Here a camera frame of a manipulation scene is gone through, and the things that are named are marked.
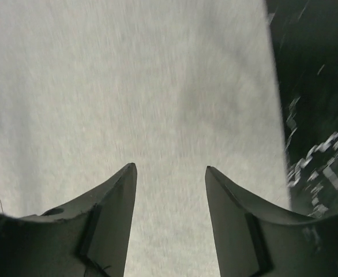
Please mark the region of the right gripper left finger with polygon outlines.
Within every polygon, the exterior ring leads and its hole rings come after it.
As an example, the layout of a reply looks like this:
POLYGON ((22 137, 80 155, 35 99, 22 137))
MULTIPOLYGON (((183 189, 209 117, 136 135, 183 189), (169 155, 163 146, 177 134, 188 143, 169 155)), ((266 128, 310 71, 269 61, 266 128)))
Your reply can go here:
POLYGON ((42 215, 0 214, 0 276, 123 276, 137 168, 42 215))

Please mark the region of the grey cloth napkin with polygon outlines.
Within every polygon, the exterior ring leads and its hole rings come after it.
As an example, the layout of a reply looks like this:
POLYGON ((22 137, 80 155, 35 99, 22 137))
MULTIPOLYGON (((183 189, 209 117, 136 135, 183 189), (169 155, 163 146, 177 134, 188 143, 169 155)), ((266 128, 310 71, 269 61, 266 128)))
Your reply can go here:
POLYGON ((133 162, 126 276, 218 276, 204 175, 288 207, 264 1, 0 1, 0 210, 133 162))

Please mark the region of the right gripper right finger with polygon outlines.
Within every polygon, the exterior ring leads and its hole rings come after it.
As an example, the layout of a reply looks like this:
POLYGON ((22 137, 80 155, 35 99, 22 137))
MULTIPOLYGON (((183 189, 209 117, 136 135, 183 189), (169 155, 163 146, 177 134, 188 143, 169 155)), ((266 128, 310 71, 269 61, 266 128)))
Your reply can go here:
POLYGON ((338 214, 286 210, 212 166, 205 185, 221 276, 338 276, 338 214))

